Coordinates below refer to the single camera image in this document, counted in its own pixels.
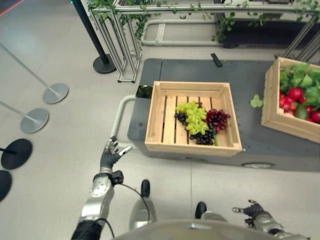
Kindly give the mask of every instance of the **grape bunch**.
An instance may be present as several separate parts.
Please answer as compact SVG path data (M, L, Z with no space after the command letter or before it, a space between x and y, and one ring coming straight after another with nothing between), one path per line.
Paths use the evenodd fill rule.
M211 109L208 111L205 122L209 125L212 124L215 131L218 133L220 130L225 130L227 127L227 119L230 115L224 113L222 109L219 111L217 109Z
M201 133L197 133L194 135L191 135L189 138L191 140L195 139L196 144L198 145L218 145L218 141L216 138L217 132L215 131L215 127L210 123L209 125L209 130L205 131L205 134L202 135Z
M186 120L187 120L187 115L186 115L185 113L179 111L179 112L177 112L177 113L174 115L174 117L175 117L176 119L178 119L179 122L182 123L184 126L187 126L187 125L188 125L188 123L186 122Z
M202 135L206 134L206 130L209 130L209 127L204 119L207 117L206 110L195 101L180 103L175 110L178 112L174 116L178 118L180 122L185 125L185 129L190 132L191 135L201 133Z

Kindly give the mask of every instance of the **grape stem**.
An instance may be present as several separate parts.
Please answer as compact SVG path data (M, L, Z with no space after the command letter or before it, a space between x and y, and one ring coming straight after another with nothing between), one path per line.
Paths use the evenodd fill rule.
M214 140L214 145L218 146L218 139L217 139L217 134L213 135L213 140Z

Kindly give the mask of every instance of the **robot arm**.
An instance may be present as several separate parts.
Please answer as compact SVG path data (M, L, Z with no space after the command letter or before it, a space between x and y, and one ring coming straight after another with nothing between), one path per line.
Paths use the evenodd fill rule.
M78 225L72 235L72 240L99 240L105 222L109 214L110 202L114 196L114 185L123 182L121 171L113 172L113 165L128 151L127 146L122 151L116 149L118 143L115 136L111 137L101 156L100 172L93 178L93 184L89 191Z
M286 232L282 225L274 220L271 214L265 211L262 206L254 200L249 200L252 205L247 208L234 207L234 213L248 215L250 218L245 220L248 227L258 231L274 235L283 240L308 240L302 235Z

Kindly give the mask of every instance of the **green grape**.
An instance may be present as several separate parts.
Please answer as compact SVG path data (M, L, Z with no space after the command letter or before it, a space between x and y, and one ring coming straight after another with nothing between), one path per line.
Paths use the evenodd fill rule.
M207 117L207 112L203 107L195 102L180 103L175 110L186 114L186 122L188 125L185 127L191 135L201 133L204 135L206 130L209 129L208 125L203 121Z

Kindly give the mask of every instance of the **wooden crate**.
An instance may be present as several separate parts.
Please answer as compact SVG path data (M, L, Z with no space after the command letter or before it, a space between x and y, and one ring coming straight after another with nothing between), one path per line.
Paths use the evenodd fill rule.
M217 135L218 146L197 145L175 119L180 103L202 102L208 111L223 109L230 114L226 130ZM231 157L242 151L230 84L222 82L170 82L153 84L145 145L149 151Z
M302 63L278 57L268 69L265 74L261 124L320 144L320 124L288 116L279 108L280 69ZM320 69L320 66L310 64L309 68Z

